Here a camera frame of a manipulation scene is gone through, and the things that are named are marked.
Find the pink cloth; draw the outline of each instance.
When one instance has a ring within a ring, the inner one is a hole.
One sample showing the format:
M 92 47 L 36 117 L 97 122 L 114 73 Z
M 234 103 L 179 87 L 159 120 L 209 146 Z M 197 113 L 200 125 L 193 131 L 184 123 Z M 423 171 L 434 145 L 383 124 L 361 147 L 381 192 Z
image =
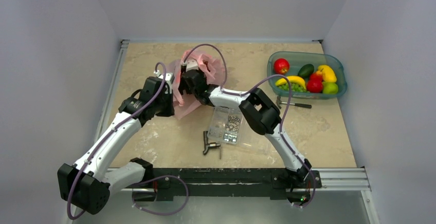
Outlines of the pink cloth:
M 182 59 L 189 53 L 186 50 Z M 187 60 L 194 59 L 198 62 L 198 68 L 205 73 L 208 84 L 221 85 L 224 81 L 224 66 L 220 59 L 214 58 L 204 52 L 195 50 Z M 201 103 L 192 94 L 183 94 L 178 91 L 180 85 L 181 60 L 175 60 L 168 65 L 168 71 L 173 72 L 175 79 L 173 83 L 173 105 L 174 116 L 180 120 L 185 115 L 201 106 Z

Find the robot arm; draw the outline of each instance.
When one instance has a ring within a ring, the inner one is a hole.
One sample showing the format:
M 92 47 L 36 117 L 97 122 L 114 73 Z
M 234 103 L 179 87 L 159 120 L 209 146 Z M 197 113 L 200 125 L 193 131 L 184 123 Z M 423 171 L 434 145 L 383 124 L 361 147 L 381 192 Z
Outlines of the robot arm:
M 285 131 L 283 131 L 283 136 L 296 152 L 295 155 L 289 150 L 283 139 L 280 137 L 280 112 L 272 103 L 271 99 L 268 98 L 261 89 L 256 89 L 253 93 L 246 96 L 242 96 L 243 93 L 244 91 L 220 89 L 217 87 L 210 93 L 209 99 L 213 106 L 241 110 L 251 129 L 258 134 L 264 135 L 271 142 L 288 170 L 292 172 L 298 172 L 301 168 L 304 170 L 303 165 L 296 157 L 299 156 L 301 160 L 304 161 L 304 156 L 298 152 Z M 258 105 L 261 106 L 259 110 L 256 109 L 256 106 Z
M 207 84 L 203 72 L 190 66 L 182 68 L 179 91 L 194 94 L 203 105 L 222 106 L 241 110 L 249 126 L 258 134 L 264 135 L 273 144 L 287 171 L 292 174 L 299 183 L 304 182 L 311 165 L 300 154 L 286 132 L 280 133 L 280 111 L 271 99 L 259 88 L 245 94 L 241 91 L 221 89 L 217 85 Z M 172 82 L 174 76 L 168 73 L 166 76 L 158 72 L 156 77 L 147 78 L 143 89 L 137 90 L 131 97 L 123 101 L 119 107 L 119 113 L 105 131 L 99 141 L 110 131 L 115 131 L 106 142 L 97 150 L 93 160 L 87 161 L 89 154 L 95 149 L 95 145 L 73 165 L 63 164 L 58 170 L 58 181 L 61 197 L 67 200 L 73 179 L 79 169 L 88 164 L 80 176 L 81 179 L 73 192 L 72 203 L 91 214 L 98 213 L 106 204 L 109 197 L 129 185 L 151 179 L 153 166 L 139 158 L 132 159 L 127 165 L 107 172 L 110 164 L 127 141 L 138 132 L 152 117 L 170 117 L 174 115 L 172 104 Z M 131 114 L 139 110 L 157 93 L 162 81 L 166 81 L 165 88 L 158 94 L 155 101 L 145 108 L 139 116 L 130 118 L 125 124 L 115 130 L 115 126 Z M 281 135 L 284 136 L 288 145 L 295 154 L 287 147 Z

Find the yellow banana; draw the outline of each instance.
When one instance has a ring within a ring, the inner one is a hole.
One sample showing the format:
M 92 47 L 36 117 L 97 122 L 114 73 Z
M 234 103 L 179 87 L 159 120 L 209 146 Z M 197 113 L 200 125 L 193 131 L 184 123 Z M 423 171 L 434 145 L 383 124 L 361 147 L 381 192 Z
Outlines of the yellow banana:
M 288 76 L 287 79 L 289 79 L 289 82 L 293 83 L 293 84 L 298 84 L 301 87 L 303 87 L 303 89 L 306 89 L 306 82 L 304 81 L 304 79 L 302 79 L 299 76 Z M 283 84 L 286 84 L 287 81 L 284 78 L 281 78 L 279 80 L 276 81 L 276 86 L 280 86 Z
M 337 78 L 333 69 L 328 65 L 318 66 L 318 71 L 322 72 L 322 79 L 324 82 L 336 83 Z

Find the red apple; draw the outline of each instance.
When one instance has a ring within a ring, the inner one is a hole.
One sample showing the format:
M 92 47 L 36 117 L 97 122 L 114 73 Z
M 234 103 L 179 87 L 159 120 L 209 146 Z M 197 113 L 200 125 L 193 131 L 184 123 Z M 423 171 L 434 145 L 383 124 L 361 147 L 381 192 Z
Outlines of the red apple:
M 317 79 L 312 79 L 307 82 L 306 88 L 312 93 L 320 93 L 322 91 L 322 82 Z
M 285 74 L 289 71 L 289 62 L 284 58 L 277 59 L 274 62 L 274 71 L 278 74 Z

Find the white wall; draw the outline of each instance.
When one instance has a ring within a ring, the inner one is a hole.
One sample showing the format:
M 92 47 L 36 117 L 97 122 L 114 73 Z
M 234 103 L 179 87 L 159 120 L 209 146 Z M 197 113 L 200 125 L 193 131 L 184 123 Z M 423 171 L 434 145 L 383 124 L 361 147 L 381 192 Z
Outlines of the white wall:
M 295 41 L 327 34 L 345 0 L 100 0 L 123 39 Z
M 347 0 L 324 49 L 344 64 L 340 99 L 382 223 L 434 223 L 436 0 Z
M 119 42 L 98 0 L 0 0 L 0 223 L 60 223 L 56 172 L 92 144 Z

